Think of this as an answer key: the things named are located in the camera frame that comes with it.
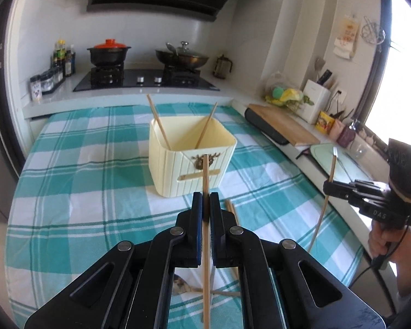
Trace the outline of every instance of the human hand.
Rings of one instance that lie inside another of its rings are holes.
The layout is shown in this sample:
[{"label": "human hand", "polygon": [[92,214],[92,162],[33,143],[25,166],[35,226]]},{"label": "human hand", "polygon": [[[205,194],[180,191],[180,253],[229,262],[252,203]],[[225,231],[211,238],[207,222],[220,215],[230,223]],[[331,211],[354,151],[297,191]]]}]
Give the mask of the human hand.
[{"label": "human hand", "polygon": [[[403,230],[382,230],[380,223],[376,220],[372,221],[372,229],[369,235],[369,248],[372,257],[387,254],[387,242],[398,243],[404,232]],[[401,263],[411,260],[411,227],[408,228],[405,237],[397,250],[390,256],[390,261],[394,263]]]}]

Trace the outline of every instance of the tablecloth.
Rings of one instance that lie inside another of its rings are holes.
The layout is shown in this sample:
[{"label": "tablecloth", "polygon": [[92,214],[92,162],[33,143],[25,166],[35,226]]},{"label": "tablecloth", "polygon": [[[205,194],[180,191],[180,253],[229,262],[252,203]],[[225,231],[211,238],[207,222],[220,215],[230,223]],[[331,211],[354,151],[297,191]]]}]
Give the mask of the tablecloth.
[{"label": "tablecloth", "polygon": [[[161,116],[208,115],[211,105],[158,105]],[[230,107],[215,118],[237,139],[217,191],[230,198],[241,226],[260,238],[309,245],[322,195],[301,171]],[[27,318],[119,241],[141,243],[175,224],[192,195],[162,198],[148,167],[147,106],[76,110],[50,117],[22,171],[5,246],[5,274],[16,323]],[[327,209],[311,254],[345,285],[362,256],[358,239]],[[201,268],[176,269],[201,287]],[[214,289],[238,290],[229,269],[216,272]],[[200,328],[202,295],[172,296],[169,328]],[[240,298],[214,295],[212,328],[242,326]]]}]

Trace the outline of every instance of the window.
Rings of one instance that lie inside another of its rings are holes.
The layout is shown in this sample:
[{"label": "window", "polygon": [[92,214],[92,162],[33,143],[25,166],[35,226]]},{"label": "window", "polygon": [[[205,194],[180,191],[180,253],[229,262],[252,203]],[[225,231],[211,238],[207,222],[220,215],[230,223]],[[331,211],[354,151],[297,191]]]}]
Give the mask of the window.
[{"label": "window", "polygon": [[391,0],[391,14],[385,71],[365,125],[385,143],[411,144],[411,7]]}]

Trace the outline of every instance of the yellow container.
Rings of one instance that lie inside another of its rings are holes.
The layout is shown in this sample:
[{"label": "yellow container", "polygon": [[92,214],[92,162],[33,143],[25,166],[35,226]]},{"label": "yellow container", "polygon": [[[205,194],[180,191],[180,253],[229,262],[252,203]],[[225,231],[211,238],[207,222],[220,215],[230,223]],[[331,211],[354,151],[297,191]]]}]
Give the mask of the yellow container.
[{"label": "yellow container", "polygon": [[157,192],[164,197],[202,191],[202,156],[209,155],[210,188],[219,186],[236,148],[236,139],[216,119],[211,119],[195,149],[207,117],[161,117],[172,150],[167,148],[154,120],[149,128],[149,170]]},{"label": "yellow container", "polygon": [[333,117],[330,117],[324,111],[320,111],[315,128],[323,134],[328,134],[334,122]]}]

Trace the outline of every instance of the wooden cutting board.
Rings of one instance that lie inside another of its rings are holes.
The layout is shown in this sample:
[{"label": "wooden cutting board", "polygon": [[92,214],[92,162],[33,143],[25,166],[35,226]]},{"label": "wooden cutting board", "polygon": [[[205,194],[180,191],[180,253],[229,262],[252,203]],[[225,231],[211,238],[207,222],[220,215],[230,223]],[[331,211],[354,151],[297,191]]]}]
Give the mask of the wooden cutting board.
[{"label": "wooden cutting board", "polygon": [[289,117],[286,111],[277,106],[262,106],[250,104],[248,107],[258,114],[274,130],[281,133],[293,146],[308,146],[319,144],[319,139]]}]

